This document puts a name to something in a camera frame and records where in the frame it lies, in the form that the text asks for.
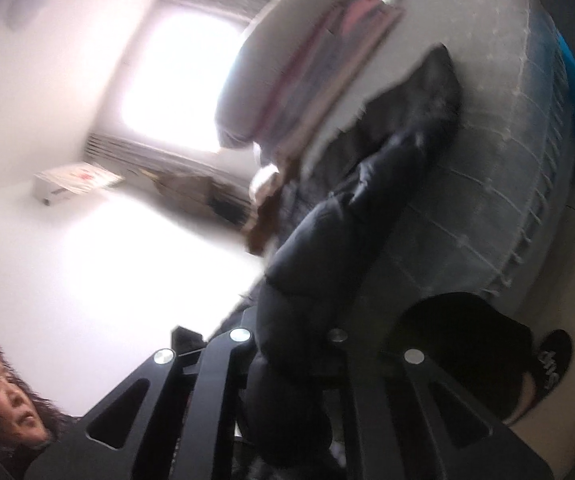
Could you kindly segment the grey curtain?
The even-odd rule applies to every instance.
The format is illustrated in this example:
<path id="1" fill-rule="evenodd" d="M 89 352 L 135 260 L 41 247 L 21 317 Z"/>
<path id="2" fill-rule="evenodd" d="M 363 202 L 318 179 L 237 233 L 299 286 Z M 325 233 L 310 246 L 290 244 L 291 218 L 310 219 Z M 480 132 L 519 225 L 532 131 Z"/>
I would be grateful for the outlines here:
<path id="1" fill-rule="evenodd" d="M 211 154 L 185 153 L 134 136 L 117 124 L 119 85 L 128 73 L 135 46 L 163 6 L 229 16 L 245 25 L 269 0 L 155 0 L 116 68 L 86 140 L 86 159 L 122 174 L 130 182 L 150 180 L 159 193 L 194 214 L 243 226 L 250 213 L 248 186 L 258 169 L 251 148 L 222 148 Z"/>

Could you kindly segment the stack of folded quilts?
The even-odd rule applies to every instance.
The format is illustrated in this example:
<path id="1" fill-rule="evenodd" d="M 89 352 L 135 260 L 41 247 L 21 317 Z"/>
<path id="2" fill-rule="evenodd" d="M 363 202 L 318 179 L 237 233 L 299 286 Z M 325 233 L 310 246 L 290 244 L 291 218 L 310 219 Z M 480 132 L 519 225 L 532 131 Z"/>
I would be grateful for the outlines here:
<path id="1" fill-rule="evenodd" d="M 222 148 L 295 151 L 401 18 L 384 0 L 272 0 L 248 27 L 222 88 Z"/>

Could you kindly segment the white air conditioner unit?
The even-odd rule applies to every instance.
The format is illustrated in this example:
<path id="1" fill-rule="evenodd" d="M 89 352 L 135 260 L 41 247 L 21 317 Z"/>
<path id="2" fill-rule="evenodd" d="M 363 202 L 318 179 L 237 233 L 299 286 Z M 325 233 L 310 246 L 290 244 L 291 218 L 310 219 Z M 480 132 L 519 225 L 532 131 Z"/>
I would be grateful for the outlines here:
<path id="1" fill-rule="evenodd" d="M 124 178 L 101 166 L 76 162 L 38 172 L 33 177 L 32 196 L 45 206 L 53 206 L 79 195 L 110 188 Z"/>

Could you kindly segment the black slipper with white text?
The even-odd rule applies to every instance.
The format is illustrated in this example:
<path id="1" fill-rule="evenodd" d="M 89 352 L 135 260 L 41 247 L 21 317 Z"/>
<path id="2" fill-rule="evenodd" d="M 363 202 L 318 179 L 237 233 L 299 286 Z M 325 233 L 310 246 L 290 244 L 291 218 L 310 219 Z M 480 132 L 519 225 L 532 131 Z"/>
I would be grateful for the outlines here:
<path id="1" fill-rule="evenodd" d="M 530 367 L 535 385 L 533 406 L 553 393 L 572 362 L 574 346 L 566 330 L 553 330 L 542 339 Z"/>

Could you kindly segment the grey quilted bed cover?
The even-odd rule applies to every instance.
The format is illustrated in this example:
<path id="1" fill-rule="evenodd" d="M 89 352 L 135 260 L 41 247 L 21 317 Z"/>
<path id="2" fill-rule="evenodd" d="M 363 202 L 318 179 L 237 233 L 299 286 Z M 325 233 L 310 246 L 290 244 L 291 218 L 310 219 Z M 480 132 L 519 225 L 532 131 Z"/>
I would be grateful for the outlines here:
<path id="1" fill-rule="evenodd" d="M 403 0 L 402 19 L 324 122 L 409 75 L 435 44 L 463 90 L 461 127 L 409 203 L 359 292 L 396 315 L 444 292 L 477 292 L 513 314 L 534 285 L 561 218 L 575 143 L 562 53 L 538 0 Z"/>

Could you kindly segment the bright window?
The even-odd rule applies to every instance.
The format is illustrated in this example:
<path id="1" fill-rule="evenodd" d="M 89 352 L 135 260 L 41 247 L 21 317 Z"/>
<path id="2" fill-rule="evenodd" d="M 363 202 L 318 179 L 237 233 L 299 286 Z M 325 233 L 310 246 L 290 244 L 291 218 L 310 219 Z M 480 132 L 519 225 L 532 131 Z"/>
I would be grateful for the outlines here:
<path id="1" fill-rule="evenodd" d="M 219 152 L 216 105 L 244 30 L 229 16 L 163 6 L 138 40 L 119 85 L 117 124 L 165 148 Z"/>

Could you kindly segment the brown folded garment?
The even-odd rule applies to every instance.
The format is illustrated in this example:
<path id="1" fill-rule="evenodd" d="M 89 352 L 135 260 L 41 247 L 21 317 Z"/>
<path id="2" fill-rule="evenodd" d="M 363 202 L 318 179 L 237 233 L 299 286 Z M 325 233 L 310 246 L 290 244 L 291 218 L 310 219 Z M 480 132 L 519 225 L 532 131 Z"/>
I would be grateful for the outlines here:
<path id="1" fill-rule="evenodd" d="M 249 185 L 252 211 L 243 228 L 247 251 L 250 254 L 261 256 L 278 229 L 283 188 L 293 177 L 293 168 L 280 169 L 268 165 L 259 169 L 252 178 Z"/>

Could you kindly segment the black quilted puffer jacket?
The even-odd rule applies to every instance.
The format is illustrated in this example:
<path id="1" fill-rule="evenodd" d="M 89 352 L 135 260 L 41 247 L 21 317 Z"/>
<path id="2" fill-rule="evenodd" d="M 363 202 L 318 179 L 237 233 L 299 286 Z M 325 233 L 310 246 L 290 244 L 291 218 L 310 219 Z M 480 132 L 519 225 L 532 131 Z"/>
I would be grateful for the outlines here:
<path id="1" fill-rule="evenodd" d="M 333 188 L 278 248 L 257 299 L 245 434 L 270 465 L 309 469 L 332 430 L 316 374 L 333 323 L 355 298 L 409 201 L 455 140 L 462 88 L 433 47 L 399 86 L 368 102 L 338 139 L 362 158 L 327 172 Z"/>

